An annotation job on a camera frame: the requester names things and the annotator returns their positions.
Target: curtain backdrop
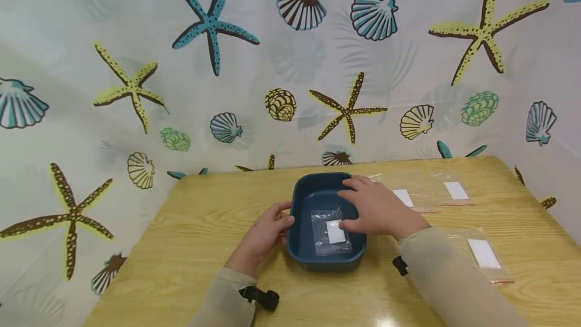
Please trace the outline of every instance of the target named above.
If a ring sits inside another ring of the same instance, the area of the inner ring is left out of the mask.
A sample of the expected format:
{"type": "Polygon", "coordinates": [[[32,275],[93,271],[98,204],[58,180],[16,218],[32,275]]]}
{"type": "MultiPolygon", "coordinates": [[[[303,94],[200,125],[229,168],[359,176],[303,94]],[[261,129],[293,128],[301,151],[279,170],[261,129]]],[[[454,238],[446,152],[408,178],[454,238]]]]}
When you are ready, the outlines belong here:
{"type": "Polygon", "coordinates": [[[80,326],[189,174],[497,155],[579,242],[579,1],[0,0],[0,322],[80,326]]]}

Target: blue starfish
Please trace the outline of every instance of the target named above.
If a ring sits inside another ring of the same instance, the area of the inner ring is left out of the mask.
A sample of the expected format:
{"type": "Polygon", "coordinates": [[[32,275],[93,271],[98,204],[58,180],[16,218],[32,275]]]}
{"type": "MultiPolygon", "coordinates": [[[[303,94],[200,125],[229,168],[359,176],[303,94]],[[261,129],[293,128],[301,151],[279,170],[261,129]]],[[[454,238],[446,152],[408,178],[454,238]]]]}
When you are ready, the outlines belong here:
{"type": "Polygon", "coordinates": [[[224,9],[224,3],[226,0],[212,0],[210,10],[208,10],[207,13],[202,9],[198,0],[186,1],[194,13],[196,13],[196,16],[200,18],[200,21],[195,22],[184,30],[171,46],[173,49],[185,47],[185,45],[194,40],[195,37],[202,33],[206,33],[208,36],[208,49],[210,50],[210,61],[212,62],[214,75],[219,75],[218,33],[237,37],[252,44],[260,44],[258,38],[251,35],[251,33],[246,32],[237,25],[218,20],[219,15],[222,13],[222,9],[224,9]]]}

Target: right hand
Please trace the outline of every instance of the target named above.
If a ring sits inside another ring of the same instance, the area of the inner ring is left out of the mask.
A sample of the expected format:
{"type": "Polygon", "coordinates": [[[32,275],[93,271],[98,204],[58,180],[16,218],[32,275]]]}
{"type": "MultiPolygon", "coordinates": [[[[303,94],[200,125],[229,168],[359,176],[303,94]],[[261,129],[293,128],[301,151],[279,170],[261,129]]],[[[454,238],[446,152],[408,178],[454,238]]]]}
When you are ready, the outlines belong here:
{"type": "Polygon", "coordinates": [[[430,227],[423,216],[406,206],[381,183],[353,175],[345,179],[343,185],[351,189],[337,194],[355,205],[359,219],[341,221],[341,230],[357,234],[387,234],[400,240],[430,227]]]}

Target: white card in bag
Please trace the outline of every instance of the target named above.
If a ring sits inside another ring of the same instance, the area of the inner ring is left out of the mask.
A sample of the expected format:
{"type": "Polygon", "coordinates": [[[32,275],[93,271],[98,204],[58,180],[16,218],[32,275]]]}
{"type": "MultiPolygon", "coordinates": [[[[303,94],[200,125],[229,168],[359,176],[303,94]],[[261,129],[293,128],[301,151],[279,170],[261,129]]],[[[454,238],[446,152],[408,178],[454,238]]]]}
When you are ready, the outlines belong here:
{"type": "Polygon", "coordinates": [[[341,220],[327,221],[327,234],[329,235],[329,244],[344,243],[345,231],[339,228],[341,220]]]}
{"type": "Polygon", "coordinates": [[[483,269],[502,269],[488,241],[475,239],[468,240],[478,266],[482,267],[483,269]]]}
{"type": "Polygon", "coordinates": [[[448,189],[448,193],[452,197],[452,200],[469,200],[470,197],[462,188],[460,182],[444,182],[444,186],[448,189]]]}
{"type": "Polygon", "coordinates": [[[408,193],[407,189],[394,189],[392,192],[408,207],[414,207],[414,203],[412,202],[412,198],[410,198],[410,194],[408,193]]]}

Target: black strap buckle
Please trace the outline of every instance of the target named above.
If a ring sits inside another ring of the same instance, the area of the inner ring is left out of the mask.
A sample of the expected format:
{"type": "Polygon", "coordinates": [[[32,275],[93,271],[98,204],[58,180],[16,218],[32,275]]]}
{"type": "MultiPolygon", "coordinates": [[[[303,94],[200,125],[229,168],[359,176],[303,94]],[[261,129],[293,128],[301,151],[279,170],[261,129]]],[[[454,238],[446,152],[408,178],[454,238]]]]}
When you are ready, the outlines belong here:
{"type": "Polygon", "coordinates": [[[409,273],[408,265],[403,261],[401,255],[391,261],[393,266],[396,267],[397,271],[400,273],[402,277],[405,277],[409,273]]]}
{"type": "Polygon", "coordinates": [[[242,298],[248,299],[249,302],[253,300],[257,301],[258,304],[262,305],[267,311],[274,312],[278,306],[279,295],[272,290],[264,293],[262,290],[258,289],[256,286],[249,286],[238,291],[242,298]]]}

